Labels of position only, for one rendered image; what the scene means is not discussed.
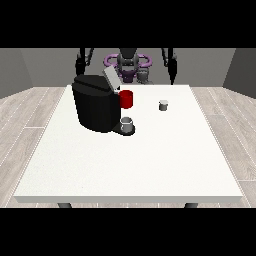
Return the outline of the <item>small grey cup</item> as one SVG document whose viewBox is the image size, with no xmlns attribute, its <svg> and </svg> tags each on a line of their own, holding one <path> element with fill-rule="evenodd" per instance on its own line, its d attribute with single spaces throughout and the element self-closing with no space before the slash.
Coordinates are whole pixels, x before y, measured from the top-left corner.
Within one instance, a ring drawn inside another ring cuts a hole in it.
<svg viewBox="0 0 256 256">
<path fill-rule="evenodd" d="M 124 133 L 129 133 L 133 129 L 133 120 L 130 117 L 122 117 L 120 119 L 120 129 Z"/>
</svg>

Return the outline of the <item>red pod holder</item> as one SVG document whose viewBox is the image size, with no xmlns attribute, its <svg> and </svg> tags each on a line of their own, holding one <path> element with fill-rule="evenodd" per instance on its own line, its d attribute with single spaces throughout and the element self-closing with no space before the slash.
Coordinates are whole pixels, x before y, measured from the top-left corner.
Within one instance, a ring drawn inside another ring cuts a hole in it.
<svg viewBox="0 0 256 256">
<path fill-rule="evenodd" d="M 129 109 L 133 106 L 133 92 L 130 90 L 121 90 L 119 92 L 120 107 Z"/>
</svg>

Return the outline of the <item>black coffee machine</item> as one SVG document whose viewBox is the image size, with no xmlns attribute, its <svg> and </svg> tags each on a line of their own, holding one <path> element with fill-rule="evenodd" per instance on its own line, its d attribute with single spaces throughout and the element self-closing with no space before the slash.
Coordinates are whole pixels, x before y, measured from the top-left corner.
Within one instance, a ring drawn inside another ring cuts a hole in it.
<svg viewBox="0 0 256 256">
<path fill-rule="evenodd" d="M 79 122 L 85 128 L 101 133 L 116 132 L 123 136 L 129 133 L 120 129 L 121 108 L 119 92 L 114 92 L 107 79 L 99 75 L 79 75 L 74 78 L 72 92 Z"/>
</svg>

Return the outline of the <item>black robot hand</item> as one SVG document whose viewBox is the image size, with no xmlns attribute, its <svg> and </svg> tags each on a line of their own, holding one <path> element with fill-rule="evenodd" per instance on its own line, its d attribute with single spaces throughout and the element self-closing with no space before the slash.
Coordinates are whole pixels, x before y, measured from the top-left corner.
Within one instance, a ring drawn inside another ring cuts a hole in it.
<svg viewBox="0 0 256 256">
<path fill-rule="evenodd" d="M 85 68 L 88 66 L 88 62 L 82 58 L 78 58 L 75 63 L 76 75 L 83 75 Z"/>
<path fill-rule="evenodd" d="M 175 58 L 171 58 L 165 62 L 165 66 L 168 69 L 171 84 L 174 84 L 177 75 L 177 60 Z"/>
</svg>

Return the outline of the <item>pale grey machine lid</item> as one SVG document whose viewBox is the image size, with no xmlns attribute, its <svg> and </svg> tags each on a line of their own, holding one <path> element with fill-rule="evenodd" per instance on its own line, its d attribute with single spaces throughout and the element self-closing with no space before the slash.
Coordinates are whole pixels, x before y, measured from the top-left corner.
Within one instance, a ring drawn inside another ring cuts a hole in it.
<svg viewBox="0 0 256 256">
<path fill-rule="evenodd" d="M 111 89 L 117 91 L 121 85 L 121 81 L 113 66 L 109 66 L 103 70 L 103 75 L 107 79 Z"/>
</svg>

